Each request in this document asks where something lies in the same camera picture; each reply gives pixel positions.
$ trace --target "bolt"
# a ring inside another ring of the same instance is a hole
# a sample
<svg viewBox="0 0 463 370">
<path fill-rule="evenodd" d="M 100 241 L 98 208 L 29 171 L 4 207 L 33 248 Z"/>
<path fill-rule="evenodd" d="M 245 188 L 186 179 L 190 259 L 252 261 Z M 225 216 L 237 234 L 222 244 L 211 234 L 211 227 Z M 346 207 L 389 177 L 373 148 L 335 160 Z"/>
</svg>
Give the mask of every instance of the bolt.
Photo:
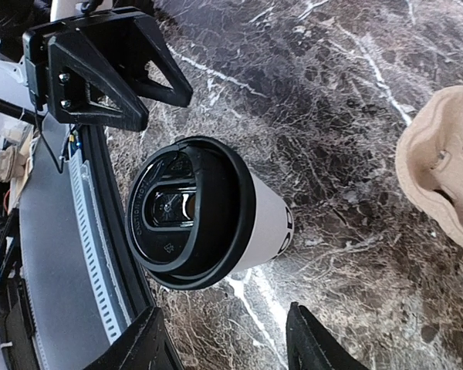
<svg viewBox="0 0 463 370">
<path fill-rule="evenodd" d="M 62 108 L 68 109 L 68 108 L 71 107 L 72 102 L 71 102 L 70 100 L 62 100 L 62 101 L 60 102 L 60 105 L 62 106 Z"/>
<path fill-rule="evenodd" d="M 70 74 L 69 73 L 60 73 L 59 74 L 59 80 L 61 83 L 68 82 L 70 80 Z"/>
</svg>

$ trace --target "black cup lid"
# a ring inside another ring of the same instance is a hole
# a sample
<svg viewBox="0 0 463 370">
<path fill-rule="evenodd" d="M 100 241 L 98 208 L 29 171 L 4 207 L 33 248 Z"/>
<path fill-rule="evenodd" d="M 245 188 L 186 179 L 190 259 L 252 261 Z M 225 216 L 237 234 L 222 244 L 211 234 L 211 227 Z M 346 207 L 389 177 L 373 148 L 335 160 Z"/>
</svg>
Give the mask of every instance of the black cup lid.
<svg viewBox="0 0 463 370">
<path fill-rule="evenodd" d="M 255 218 L 252 177 L 217 140 L 191 137 L 156 152 L 137 175 L 127 236 L 137 259 L 169 288 L 204 288 L 245 250 Z"/>
</svg>

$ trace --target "marble surface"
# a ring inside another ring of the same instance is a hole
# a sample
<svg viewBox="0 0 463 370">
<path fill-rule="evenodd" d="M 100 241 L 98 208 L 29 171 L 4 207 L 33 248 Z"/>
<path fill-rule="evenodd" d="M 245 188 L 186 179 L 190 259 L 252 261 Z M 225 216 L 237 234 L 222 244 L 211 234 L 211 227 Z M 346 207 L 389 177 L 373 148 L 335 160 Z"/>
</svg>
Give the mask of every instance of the marble surface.
<svg viewBox="0 0 463 370">
<path fill-rule="evenodd" d="M 283 370 L 286 314 L 308 307 L 373 370 L 463 369 L 463 250 L 405 199 L 398 137 L 463 82 L 463 0 L 160 0 L 195 94 L 107 130 L 120 191 L 194 134 L 218 138 L 291 205 L 292 246 L 203 291 L 154 285 L 189 370 Z"/>
</svg>

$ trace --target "dark marble table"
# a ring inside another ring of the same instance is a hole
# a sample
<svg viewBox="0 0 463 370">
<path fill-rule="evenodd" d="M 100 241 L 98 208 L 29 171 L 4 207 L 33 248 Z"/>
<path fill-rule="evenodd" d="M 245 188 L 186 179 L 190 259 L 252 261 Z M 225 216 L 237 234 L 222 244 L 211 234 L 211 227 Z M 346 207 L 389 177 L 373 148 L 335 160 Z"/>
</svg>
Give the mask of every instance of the dark marble table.
<svg viewBox="0 0 463 370">
<path fill-rule="evenodd" d="M 411 206 L 398 137 L 463 82 L 463 0 L 163 0 L 189 109 L 107 131 L 120 191 L 177 138 L 216 137 L 292 206 L 283 257 L 204 291 L 154 286 L 187 369 L 280 370 L 298 301 L 373 370 L 463 368 L 463 250 Z"/>
</svg>

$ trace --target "beige cup holder tray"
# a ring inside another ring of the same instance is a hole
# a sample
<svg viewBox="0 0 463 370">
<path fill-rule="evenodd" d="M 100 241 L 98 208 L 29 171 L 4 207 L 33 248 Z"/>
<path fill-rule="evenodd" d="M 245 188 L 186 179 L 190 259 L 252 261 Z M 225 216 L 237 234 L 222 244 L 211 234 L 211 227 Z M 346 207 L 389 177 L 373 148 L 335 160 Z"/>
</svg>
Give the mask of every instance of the beige cup holder tray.
<svg viewBox="0 0 463 370">
<path fill-rule="evenodd" d="M 463 86 L 437 92 L 397 145 L 408 199 L 463 247 Z"/>
</svg>

